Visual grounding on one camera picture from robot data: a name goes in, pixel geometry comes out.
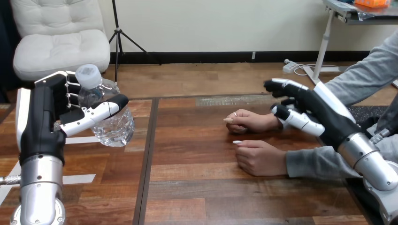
cushioned chair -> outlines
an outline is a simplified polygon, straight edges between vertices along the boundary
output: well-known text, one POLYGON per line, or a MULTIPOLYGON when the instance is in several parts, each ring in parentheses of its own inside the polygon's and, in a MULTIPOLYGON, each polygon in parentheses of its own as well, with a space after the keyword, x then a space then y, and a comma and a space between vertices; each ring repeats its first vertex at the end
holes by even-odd
POLYGON ((94 64, 104 72, 110 48, 97 0, 11 0, 22 40, 15 51, 19 78, 35 81, 59 70, 94 64))

robotic arm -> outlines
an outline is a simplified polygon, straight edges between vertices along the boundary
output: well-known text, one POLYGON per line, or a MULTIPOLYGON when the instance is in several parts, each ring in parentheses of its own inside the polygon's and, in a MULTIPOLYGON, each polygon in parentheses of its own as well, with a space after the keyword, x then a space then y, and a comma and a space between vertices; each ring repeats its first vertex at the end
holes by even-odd
POLYGON ((91 108, 79 108, 78 83, 72 72, 57 72, 35 82, 32 90, 18 90, 16 137, 21 176, 0 179, 2 184, 20 184, 21 204, 11 225, 62 225, 63 146, 68 136, 112 117, 128 103, 122 94, 91 108), (54 123, 60 119, 60 125, 54 123))
POLYGON ((365 188, 380 204, 384 224, 398 225, 398 164, 384 160, 375 146, 388 134, 382 131, 372 138, 374 142, 370 141, 348 109, 321 82, 309 90, 297 82, 275 78, 265 81, 264 87, 274 97, 289 97, 281 105, 273 105, 271 112, 284 125, 292 125, 333 146, 363 176, 365 188))

wooden table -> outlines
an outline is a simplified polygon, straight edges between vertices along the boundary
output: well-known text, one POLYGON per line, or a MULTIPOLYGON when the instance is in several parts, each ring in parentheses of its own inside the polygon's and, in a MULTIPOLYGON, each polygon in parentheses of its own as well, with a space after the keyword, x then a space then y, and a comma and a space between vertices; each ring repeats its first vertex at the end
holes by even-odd
MULTIPOLYGON (((225 116, 239 108, 268 113, 274 101, 269 95, 130 101, 137 128, 128 146, 65 146, 65 176, 96 174, 92 183, 65 185, 66 224, 367 224, 342 182, 253 177, 239 169, 234 140, 264 140, 282 150, 319 146, 296 130, 228 133, 225 116)), ((0 175, 17 162, 14 117, 0 125, 0 175)), ((0 225, 9 223, 18 194, 13 187, 0 206, 0 225)))

water bottle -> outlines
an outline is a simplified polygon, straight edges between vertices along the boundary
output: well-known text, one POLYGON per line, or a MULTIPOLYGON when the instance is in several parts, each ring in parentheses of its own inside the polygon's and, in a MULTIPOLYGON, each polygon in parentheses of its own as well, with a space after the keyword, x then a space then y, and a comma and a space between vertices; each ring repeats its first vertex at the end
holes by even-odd
MULTIPOLYGON (((106 101, 120 93, 117 85, 113 81, 103 79, 98 68, 92 64, 79 67, 76 79, 82 87, 77 97, 80 107, 90 108, 94 103, 106 101)), ((131 112, 125 106, 118 114, 97 123, 91 130, 101 144, 122 147, 130 142, 134 128, 131 112)))

baseboard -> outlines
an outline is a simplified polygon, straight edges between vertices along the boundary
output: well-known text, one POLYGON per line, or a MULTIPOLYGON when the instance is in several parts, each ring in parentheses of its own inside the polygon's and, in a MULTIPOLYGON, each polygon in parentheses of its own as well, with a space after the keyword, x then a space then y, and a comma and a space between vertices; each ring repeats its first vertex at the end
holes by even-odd
MULTIPOLYGON (((360 61, 369 55, 369 51, 327 51, 324 61, 360 61)), ((156 64, 161 63, 233 63, 233 62, 283 62, 285 59, 298 62, 316 61, 318 51, 293 52, 126 52, 119 58, 120 64, 156 64)), ((115 64, 116 53, 111 52, 111 64, 115 64)))

